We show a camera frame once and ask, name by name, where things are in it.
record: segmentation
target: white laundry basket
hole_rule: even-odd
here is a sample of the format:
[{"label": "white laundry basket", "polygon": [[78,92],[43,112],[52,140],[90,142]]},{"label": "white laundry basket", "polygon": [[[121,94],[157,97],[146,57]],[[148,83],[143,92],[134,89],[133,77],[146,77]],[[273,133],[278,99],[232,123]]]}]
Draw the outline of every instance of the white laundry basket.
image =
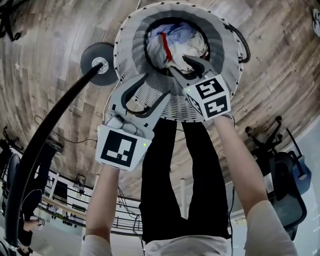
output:
[{"label": "white laundry basket", "polygon": [[[189,105],[169,69],[155,68],[147,54],[148,32],[159,25],[176,22],[187,22],[201,32],[209,46],[207,60],[215,72],[222,75],[232,97],[243,71],[242,63],[250,59],[249,47],[237,29],[196,4],[164,1],[129,15],[115,39],[114,68],[121,82],[141,73],[149,73],[146,82],[133,97],[142,107],[153,105],[163,93],[171,91],[170,102],[162,117],[182,122],[202,122],[203,116]],[[242,46],[246,51],[245,58]]]}]

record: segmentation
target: shoe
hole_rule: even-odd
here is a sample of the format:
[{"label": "shoe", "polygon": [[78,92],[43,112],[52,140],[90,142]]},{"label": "shoe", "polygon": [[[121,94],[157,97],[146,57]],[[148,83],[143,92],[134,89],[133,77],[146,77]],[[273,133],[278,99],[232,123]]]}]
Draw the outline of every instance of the shoe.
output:
[{"label": "shoe", "polygon": [[233,115],[229,114],[229,113],[224,113],[221,116],[226,117],[226,118],[230,118],[233,124],[233,127],[236,127],[236,122],[235,122],[235,118],[233,117]]},{"label": "shoe", "polygon": [[45,141],[50,147],[54,148],[57,152],[62,153],[64,151],[64,146],[55,141],[53,138],[48,137]]}]

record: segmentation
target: person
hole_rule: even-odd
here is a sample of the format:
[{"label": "person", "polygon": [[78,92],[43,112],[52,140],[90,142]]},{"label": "person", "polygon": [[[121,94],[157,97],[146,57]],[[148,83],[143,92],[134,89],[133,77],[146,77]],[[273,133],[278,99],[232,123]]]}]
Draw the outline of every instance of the person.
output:
[{"label": "person", "polygon": [[45,224],[44,220],[39,217],[37,219],[31,218],[34,215],[34,210],[42,200],[42,194],[45,192],[48,182],[51,162],[57,152],[62,153],[63,146],[49,137],[43,145],[30,174],[23,196],[18,225],[19,249],[17,251],[22,256],[29,256],[33,252],[29,248],[33,235],[32,230]]},{"label": "person", "polygon": [[[234,128],[231,116],[213,119],[234,188],[247,221],[247,256],[295,256],[296,248],[268,201],[264,178]],[[225,256],[228,203],[219,158],[202,123],[182,123],[192,157],[193,195],[188,219],[181,217],[170,181],[177,122],[160,119],[142,164],[142,239],[146,256]],[[106,167],[93,192],[81,256],[111,256],[119,170]]]}]

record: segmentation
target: wooden floor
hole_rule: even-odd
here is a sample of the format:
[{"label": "wooden floor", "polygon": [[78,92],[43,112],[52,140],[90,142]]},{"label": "wooden floor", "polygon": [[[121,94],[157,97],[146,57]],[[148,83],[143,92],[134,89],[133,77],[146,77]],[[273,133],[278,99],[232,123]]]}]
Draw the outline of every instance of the wooden floor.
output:
[{"label": "wooden floor", "polygon": [[[143,0],[141,6],[157,1]],[[190,0],[207,7],[211,0]],[[138,0],[30,0],[16,15],[14,30],[20,40],[0,41],[0,128],[20,137],[26,146],[38,125],[34,116],[45,117],[57,100],[82,75],[80,59],[97,42],[113,44],[126,17]],[[251,126],[267,135],[274,118],[298,136],[320,113],[320,39],[312,31],[311,12],[303,0],[215,0],[210,9],[243,33],[252,57],[244,65],[240,86],[232,100],[238,132]],[[97,139],[97,125],[113,86],[87,86],[54,129],[72,141]],[[216,130],[206,124],[221,159],[225,180],[230,176]],[[283,133],[281,148],[290,141]],[[95,161],[94,141],[64,144],[51,168],[69,178],[77,174],[93,185],[103,167]],[[171,181],[192,182],[192,160],[185,141],[177,142],[172,157]],[[120,187],[128,197],[139,198],[141,167],[122,173]]]}]

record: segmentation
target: forearm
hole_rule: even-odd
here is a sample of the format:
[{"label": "forearm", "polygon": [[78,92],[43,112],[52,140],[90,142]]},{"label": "forearm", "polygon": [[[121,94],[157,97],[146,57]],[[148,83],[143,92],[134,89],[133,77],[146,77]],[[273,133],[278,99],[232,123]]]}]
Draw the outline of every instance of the forearm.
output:
[{"label": "forearm", "polygon": [[214,119],[214,124],[219,133],[234,188],[247,215],[255,204],[268,200],[263,175],[231,121],[227,117],[219,116]]},{"label": "forearm", "polygon": [[110,166],[102,169],[86,213],[86,235],[96,235],[110,242],[116,214],[119,172]]}]

